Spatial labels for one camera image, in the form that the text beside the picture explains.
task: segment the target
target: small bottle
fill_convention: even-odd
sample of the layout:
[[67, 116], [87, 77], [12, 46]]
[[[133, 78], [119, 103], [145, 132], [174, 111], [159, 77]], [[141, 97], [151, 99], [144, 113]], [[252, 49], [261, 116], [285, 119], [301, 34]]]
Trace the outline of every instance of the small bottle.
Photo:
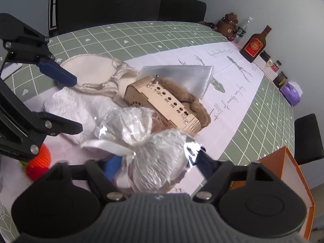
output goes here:
[[239, 25], [239, 29], [236, 33], [236, 37], [235, 37], [235, 40], [234, 40], [234, 43], [238, 43], [241, 38], [245, 35], [246, 31], [247, 31], [247, 28], [248, 28], [248, 25], [250, 24], [250, 22], [253, 20], [252, 17], [248, 17], [248, 19], [244, 19], [242, 21], [242, 23], [240, 23]]
[[277, 60], [275, 63], [271, 65], [271, 68], [274, 72], [277, 72], [279, 70], [279, 67], [281, 66], [281, 62]]
[[271, 27], [267, 26], [261, 34], [254, 34], [248, 40], [248, 42], [241, 49], [240, 53], [244, 56], [250, 63], [262, 52], [262, 50], [267, 45], [265, 37], [272, 30]]

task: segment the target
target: small jar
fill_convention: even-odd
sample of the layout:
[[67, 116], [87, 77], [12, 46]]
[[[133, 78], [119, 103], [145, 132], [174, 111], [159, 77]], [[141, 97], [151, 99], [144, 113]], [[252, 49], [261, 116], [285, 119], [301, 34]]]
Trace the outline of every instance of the small jar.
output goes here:
[[277, 60], [275, 63], [272, 64], [271, 68], [274, 72], [277, 72], [280, 66], [281, 66], [281, 62]]

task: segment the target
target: black chair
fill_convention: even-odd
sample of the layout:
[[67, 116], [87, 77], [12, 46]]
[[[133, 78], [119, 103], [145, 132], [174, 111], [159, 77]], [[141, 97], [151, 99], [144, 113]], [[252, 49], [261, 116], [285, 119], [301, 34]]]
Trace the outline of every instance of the black chair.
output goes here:
[[156, 21], [160, 0], [56, 0], [58, 34], [118, 22]]
[[197, 0], [161, 0], [159, 21], [203, 21], [206, 4]]
[[299, 165], [324, 158], [320, 129], [313, 113], [295, 121], [294, 157]]

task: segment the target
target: purple box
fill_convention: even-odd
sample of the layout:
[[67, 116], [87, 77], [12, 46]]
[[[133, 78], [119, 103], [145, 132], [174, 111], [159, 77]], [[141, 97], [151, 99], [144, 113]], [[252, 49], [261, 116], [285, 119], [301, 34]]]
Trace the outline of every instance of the purple box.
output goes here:
[[299, 93], [289, 83], [283, 86], [280, 91], [291, 106], [296, 106], [300, 102]]

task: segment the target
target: red knitted ball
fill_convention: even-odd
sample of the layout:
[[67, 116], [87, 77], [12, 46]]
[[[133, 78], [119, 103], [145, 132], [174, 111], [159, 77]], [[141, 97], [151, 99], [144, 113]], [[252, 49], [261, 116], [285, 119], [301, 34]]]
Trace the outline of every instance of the red knitted ball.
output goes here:
[[48, 171], [48, 168], [42, 168], [38, 166], [30, 166], [27, 165], [26, 167], [26, 175], [32, 180], [36, 181], [39, 177], [41, 177], [43, 174], [45, 174]]
[[38, 155], [26, 167], [26, 175], [33, 181], [48, 171], [51, 164], [51, 153], [45, 144], [40, 147]]

